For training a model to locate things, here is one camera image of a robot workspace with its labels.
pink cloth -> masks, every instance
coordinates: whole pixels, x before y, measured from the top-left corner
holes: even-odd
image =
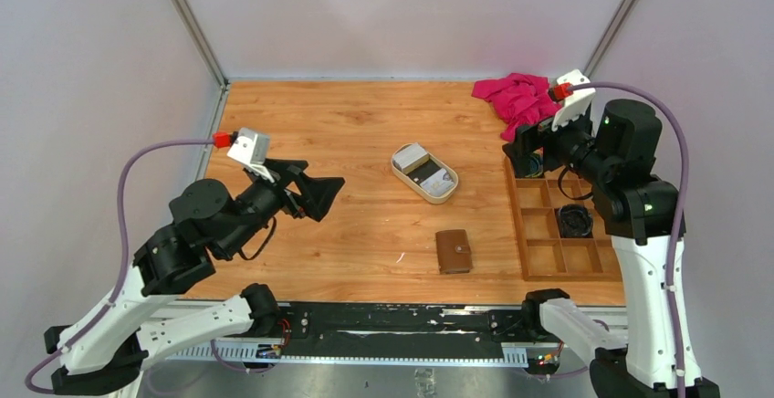
[[[503,79],[479,80],[471,94],[492,103],[497,116],[507,123],[500,137],[508,142],[516,138],[516,128],[552,117],[561,106],[549,97],[549,80],[529,74],[513,74]]]

wallet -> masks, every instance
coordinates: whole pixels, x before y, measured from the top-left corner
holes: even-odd
[[[451,229],[435,233],[435,247],[438,252],[438,268],[441,275],[467,273],[473,268],[470,243],[465,229]]]

wooden table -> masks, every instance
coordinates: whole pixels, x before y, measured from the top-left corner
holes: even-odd
[[[224,299],[253,282],[277,299],[421,303],[519,303],[557,283],[525,282],[503,172],[505,128],[468,82],[236,82],[222,131],[271,135],[269,156],[309,161],[310,176],[347,183],[321,223],[278,215],[277,232],[255,261],[217,261],[217,273],[189,293]],[[400,182],[390,158],[420,142],[456,169],[460,185],[441,205]],[[233,195],[249,184],[221,150],[207,177]],[[434,234],[467,229],[474,269],[439,275]],[[246,247],[252,253],[259,233]],[[561,283],[577,302],[622,305],[620,282]]]

robotic arm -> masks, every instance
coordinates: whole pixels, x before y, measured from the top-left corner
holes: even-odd
[[[679,273],[682,220],[674,284],[670,288],[665,282],[678,192],[651,174],[661,122],[651,106],[615,99],[605,105],[601,126],[592,137],[593,89],[567,90],[585,81],[578,70],[560,79],[569,85],[557,86],[551,95],[565,101],[562,110],[539,124],[519,128],[503,151],[518,171],[525,158],[542,149],[545,171],[564,167],[591,184],[594,206],[621,266],[629,341],[591,321],[558,289],[529,293],[522,304],[523,320],[536,335],[553,334],[571,346],[590,367],[591,383],[601,398],[678,396],[678,375],[685,377],[686,396],[719,397],[717,385],[702,377],[691,351]],[[675,344],[667,290],[676,294],[683,348]],[[678,351],[685,352],[685,368],[680,371],[675,368]]]
[[[259,284],[189,316],[147,321],[213,275],[210,254],[222,260],[244,257],[243,246],[280,210],[293,218],[322,220],[344,185],[340,177],[308,177],[306,161],[267,159],[269,138],[256,131],[242,129],[229,142],[228,156],[245,166],[251,184],[236,199],[215,179],[190,184],[169,204],[173,221],[135,253],[118,298],[110,302],[106,295],[78,323],[46,331],[48,353],[62,350],[61,367],[51,376],[55,394],[110,393],[182,349],[248,331],[266,336],[276,327],[279,307],[268,286]],[[287,189],[291,183],[299,193]],[[73,347],[64,347],[106,304],[110,309],[101,321]]]

white wall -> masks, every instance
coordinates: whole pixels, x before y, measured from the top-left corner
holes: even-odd
[[[593,77],[649,90],[684,127],[687,312],[698,360],[724,396],[774,391],[771,1],[641,0]],[[664,134],[655,170],[676,181],[668,125]]]
[[[0,0],[0,92],[0,395],[21,397],[43,331],[79,319],[116,277],[123,163],[204,136],[216,89],[170,0]],[[194,159],[170,149],[138,164],[132,250],[168,221]]]
[[[231,78],[582,67],[621,0],[188,0]]]

